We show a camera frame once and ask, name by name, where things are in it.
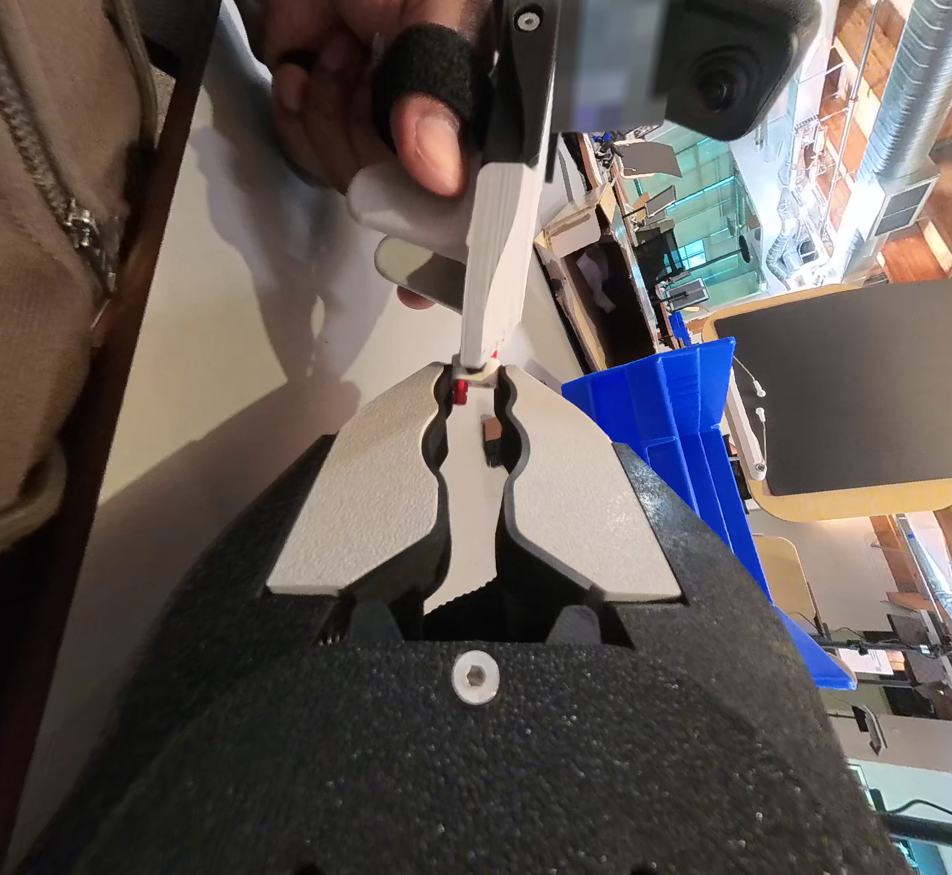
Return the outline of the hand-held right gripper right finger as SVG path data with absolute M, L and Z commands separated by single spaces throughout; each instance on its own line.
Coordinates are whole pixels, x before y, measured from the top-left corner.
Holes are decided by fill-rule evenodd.
M 518 367 L 499 370 L 499 579 L 530 602 L 669 604 L 683 598 L 609 437 Z

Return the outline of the silver ventilation duct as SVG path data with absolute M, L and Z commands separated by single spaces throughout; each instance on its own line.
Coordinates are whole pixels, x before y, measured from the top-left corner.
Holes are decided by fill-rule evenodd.
M 886 238 L 921 213 L 938 179 L 931 151 L 950 101 L 951 0 L 913 0 L 847 216 L 849 277 L 869 270 Z

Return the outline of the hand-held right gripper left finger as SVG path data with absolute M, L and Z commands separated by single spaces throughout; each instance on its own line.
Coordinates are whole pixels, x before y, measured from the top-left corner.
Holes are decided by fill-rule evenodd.
M 269 573 L 272 594 L 376 601 L 399 625 L 422 624 L 450 557 L 452 384 L 451 367 L 431 363 L 342 426 Z

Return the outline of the person's left hand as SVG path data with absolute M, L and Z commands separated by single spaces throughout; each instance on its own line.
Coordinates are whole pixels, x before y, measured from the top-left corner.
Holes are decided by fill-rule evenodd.
M 373 43 L 442 24 L 484 60 L 494 47 L 492 0 L 268 0 L 262 35 L 286 154 L 324 188 L 346 194 L 390 151 L 371 117 Z

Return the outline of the black panel with wooden edge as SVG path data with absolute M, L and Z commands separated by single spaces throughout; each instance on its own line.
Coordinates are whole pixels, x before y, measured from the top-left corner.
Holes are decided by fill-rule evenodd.
M 718 310 L 705 343 L 732 339 L 728 423 L 760 509 L 811 523 L 933 512 L 951 501 L 951 282 L 821 286 Z

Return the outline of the beige chair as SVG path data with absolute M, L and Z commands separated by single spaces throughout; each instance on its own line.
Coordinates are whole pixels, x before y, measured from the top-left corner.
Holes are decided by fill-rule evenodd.
M 780 536 L 754 533 L 753 540 L 772 602 L 808 633 L 823 632 L 823 622 L 795 545 Z

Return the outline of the blue plastic bin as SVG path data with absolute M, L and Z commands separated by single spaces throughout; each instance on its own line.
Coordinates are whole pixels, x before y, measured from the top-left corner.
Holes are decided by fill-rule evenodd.
M 853 691 L 856 677 L 775 606 L 721 437 L 735 352 L 731 337 L 657 353 L 565 382 L 563 397 L 628 445 L 734 553 L 767 597 L 815 685 Z

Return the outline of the toy axle with orange ends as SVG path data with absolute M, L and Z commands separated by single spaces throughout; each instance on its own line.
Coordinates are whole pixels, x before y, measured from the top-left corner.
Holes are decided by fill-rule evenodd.
M 460 356 L 453 357 L 450 365 L 450 401 L 452 405 L 465 405 L 471 391 L 482 389 L 494 391 L 498 386 L 501 364 L 498 351 L 494 351 L 478 368 L 465 366 Z

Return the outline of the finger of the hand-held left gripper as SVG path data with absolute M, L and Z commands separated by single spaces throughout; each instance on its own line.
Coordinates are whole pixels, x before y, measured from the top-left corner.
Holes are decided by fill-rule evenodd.
M 479 172 L 467 235 L 468 260 L 462 305 L 459 356 L 470 368 L 481 367 L 488 357 L 488 291 L 502 246 L 503 190 L 501 175 L 492 162 Z
M 543 177 L 538 167 L 494 165 L 503 190 L 502 246 L 488 291 L 488 357 L 498 354 L 525 305 L 530 258 L 539 232 Z

